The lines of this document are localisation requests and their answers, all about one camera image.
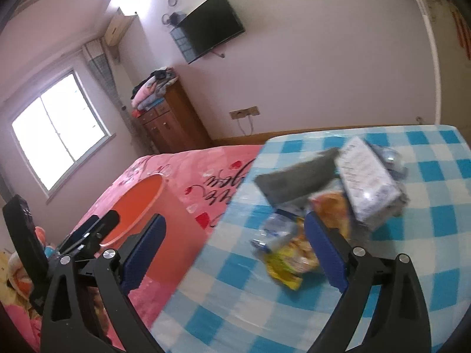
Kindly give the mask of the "orange plastic trash bucket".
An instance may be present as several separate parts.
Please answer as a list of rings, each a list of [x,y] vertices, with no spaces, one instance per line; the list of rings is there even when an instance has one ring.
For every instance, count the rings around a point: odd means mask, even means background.
[[[208,235],[200,224],[173,194],[166,179],[154,174],[138,182],[112,205],[120,217],[118,225],[101,243],[104,249],[118,249],[133,234],[140,234],[151,221],[160,215],[164,220],[156,231],[164,234],[162,242],[144,242],[145,254],[155,252],[146,276],[163,289],[173,292],[193,265]]]

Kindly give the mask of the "grey checked curtain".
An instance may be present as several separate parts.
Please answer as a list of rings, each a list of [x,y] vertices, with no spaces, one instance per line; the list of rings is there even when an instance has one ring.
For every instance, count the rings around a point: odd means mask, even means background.
[[[112,69],[101,42],[98,39],[95,39],[85,43],[82,46],[82,53],[90,73],[92,73],[97,83],[110,99],[113,107],[120,114],[120,118],[123,120],[131,135],[132,144],[135,145],[143,155],[151,154],[152,147],[150,146],[146,135],[142,133],[139,126],[135,123],[132,116],[127,111],[126,106],[120,99]]]

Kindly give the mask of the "orange snack bag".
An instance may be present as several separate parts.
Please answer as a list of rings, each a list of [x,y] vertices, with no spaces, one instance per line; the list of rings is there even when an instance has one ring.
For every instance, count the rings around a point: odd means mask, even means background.
[[[341,191],[323,191],[309,198],[312,209],[326,228],[336,229],[342,237],[351,236],[351,218],[347,200]]]

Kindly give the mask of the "red door decoration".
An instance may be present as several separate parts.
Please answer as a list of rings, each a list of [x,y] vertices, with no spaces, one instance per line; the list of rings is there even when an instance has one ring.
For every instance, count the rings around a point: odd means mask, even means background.
[[[463,48],[465,52],[465,56],[468,60],[470,60],[471,56],[471,47],[470,47],[470,28],[465,23],[464,18],[458,12],[457,8],[453,8],[451,10],[452,17],[455,23],[456,31],[457,31],[457,38],[458,43],[461,48]]]

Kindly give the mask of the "pink printed bed blanket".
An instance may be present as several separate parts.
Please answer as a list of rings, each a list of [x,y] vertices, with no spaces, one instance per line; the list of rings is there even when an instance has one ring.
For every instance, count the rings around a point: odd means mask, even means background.
[[[26,200],[2,209],[3,352],[159,352],[150,326],[222,218],[258,145],[134,162],[71,234],[48,245]]]

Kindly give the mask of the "folded clothes pile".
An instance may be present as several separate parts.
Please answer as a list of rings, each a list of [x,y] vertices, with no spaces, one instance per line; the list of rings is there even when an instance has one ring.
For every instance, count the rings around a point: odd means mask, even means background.
[[[162,99],[168,87],[178,81],[176,71],[171,68],[156,69],[149,76],[135,86],[131,95],[131,106],[138,111],[144,111],[157,100]]]

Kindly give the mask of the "grey cloth rag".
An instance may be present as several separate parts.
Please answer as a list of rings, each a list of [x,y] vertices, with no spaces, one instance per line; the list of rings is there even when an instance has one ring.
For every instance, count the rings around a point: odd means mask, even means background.
[[[331,147],[313,159],[281,170],[259,174],[254,183],[273,207],[308,196],[335,177],[339,149]]]

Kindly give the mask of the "yellow snack wrapper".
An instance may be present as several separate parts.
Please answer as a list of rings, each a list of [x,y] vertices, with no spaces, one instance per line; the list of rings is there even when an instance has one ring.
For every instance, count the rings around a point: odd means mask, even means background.
[[[267,253],[263,262],[272,279],[293,291],[300,288],[305,274],[320,266],[301,224],[297,234],[275,252]]]

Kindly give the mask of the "wall power socket strip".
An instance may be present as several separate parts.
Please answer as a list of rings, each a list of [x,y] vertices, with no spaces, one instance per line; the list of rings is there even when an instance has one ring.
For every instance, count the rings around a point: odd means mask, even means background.
[[[242,119],[246,116],[258,116],[259,115],[259,109],[257,106],[252,106],[247,109],[240,109],[240,110],[235,110],[231,111],[229,113],[231,119]]]

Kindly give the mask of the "white air conditioner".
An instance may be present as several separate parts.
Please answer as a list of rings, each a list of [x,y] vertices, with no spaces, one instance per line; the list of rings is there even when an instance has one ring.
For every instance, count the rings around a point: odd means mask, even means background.
[[[118,46],[135,18],[136,14],[126,15],[121,8],[118,8],[105,31],[105,44],[109,47]]]

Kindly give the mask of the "black wall television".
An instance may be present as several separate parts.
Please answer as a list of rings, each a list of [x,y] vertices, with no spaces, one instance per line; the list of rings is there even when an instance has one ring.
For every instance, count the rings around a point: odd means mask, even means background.
[[[193,63],[245,32],[229,0],[206,0],[170,32],[185,61]]]

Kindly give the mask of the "bright window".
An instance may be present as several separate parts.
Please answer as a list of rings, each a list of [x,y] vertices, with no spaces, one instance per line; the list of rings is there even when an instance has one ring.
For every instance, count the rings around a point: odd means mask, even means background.
[[[12,128],[47,193],[56,190],[111,136],[74,71],[42,90],[14,118]]]

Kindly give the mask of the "white room door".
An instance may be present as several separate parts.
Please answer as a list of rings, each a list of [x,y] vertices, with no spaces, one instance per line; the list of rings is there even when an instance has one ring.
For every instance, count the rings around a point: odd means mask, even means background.
[[[425,23],[434,62],[436,122],[453,125],[460,131],[469,130],[470,60],[459,46],[451,10],[457,8],[464,16],[453,0],[416,2]]]

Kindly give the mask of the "brown wooden cabinet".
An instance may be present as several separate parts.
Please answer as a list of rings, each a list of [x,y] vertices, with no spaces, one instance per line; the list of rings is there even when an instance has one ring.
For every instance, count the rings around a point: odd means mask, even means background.
[[[161,154],[212,147],[212,140],[179,81],[167,88],[161,103],[137,120]]]

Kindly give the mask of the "white tissue pack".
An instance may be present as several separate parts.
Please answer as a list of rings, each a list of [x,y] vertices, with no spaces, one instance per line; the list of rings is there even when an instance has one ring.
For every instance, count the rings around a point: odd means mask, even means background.
[[[335,165],[356,220],[374,231],[398,216],[409,198],[407,170],[398,152],[355,136],[340,149]]]

